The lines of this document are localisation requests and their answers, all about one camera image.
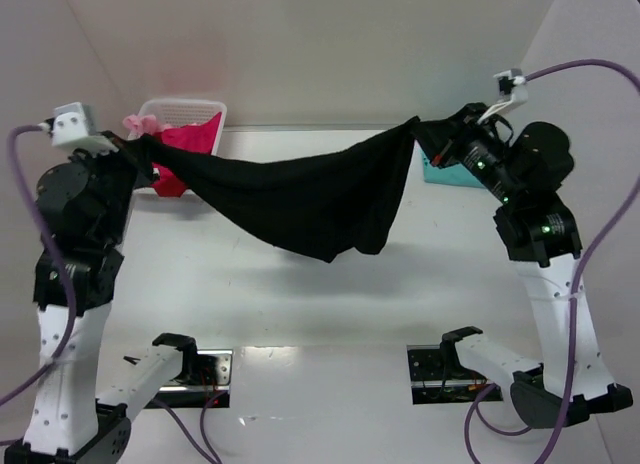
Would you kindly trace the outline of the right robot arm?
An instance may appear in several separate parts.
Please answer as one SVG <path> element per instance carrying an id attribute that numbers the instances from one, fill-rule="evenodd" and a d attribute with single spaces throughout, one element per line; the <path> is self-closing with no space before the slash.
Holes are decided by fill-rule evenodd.
<path id="1" fill-rule="evenodd" d="M 420 123 L 415 131 L 436 168 L 461 165 L 500 203 L 496 230 L 530 300 L 542 359 L 521 356 L 469 326 L 443 335 L 444 375 L 474 371 L 496 384 L 533 429 L 551 429 L 633 404 L 631 390 L 604 364 L 577 269 L 583 246 L 574 215 L 558 190 L 574 168 L 570 140 L 547 122 L 500 137 L 500 116 L 483 104 Z"/>

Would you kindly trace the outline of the black t shirt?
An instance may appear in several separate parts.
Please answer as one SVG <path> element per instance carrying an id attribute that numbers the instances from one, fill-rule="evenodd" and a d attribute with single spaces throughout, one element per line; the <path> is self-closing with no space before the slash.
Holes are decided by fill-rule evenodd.
<path id="1" fill-rule="evenodd" d="M 169 169 L 204 202 L 270 245 L 324 262 L 387 243 L 413 149 L 439 152 L 460 130 L 447 120 L 407 122 L 345 150 L 255 163 L 189 152 L 150 135 L 125 149 Z"/>

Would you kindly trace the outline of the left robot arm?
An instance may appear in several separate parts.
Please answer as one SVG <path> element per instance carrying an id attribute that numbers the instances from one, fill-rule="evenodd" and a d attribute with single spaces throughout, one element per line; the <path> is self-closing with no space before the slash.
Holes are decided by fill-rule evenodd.
<path id="1" fill-rule="evenodd" d="M 68 160 L 41 176 L 26 204 L 44 250 L 33 300 L 40 329 L 36 398 L 24 435 L 4 452 L 8 463 L 115 463 L 138 414 L 160 388 L 194 370 L 193 338 L 164 333 L 104 392 L 98 360 L 123 257 L 120 245 L 149 158 L 111 132 L 72 142 Z"/>

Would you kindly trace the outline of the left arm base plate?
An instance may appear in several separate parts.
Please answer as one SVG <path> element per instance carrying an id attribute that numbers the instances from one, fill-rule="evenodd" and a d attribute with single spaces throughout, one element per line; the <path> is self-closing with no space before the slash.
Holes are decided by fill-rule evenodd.
<path id="1" fill-rule="evenodd" d="M 201 409 L 212 399 L 211 409 L 228 408 L 232 377 L 231 349 L 201 349 L 196 370 L 188 377 L 169 381 L 145 408 L 155 409 L 156 401 L 172 409 Z"/>

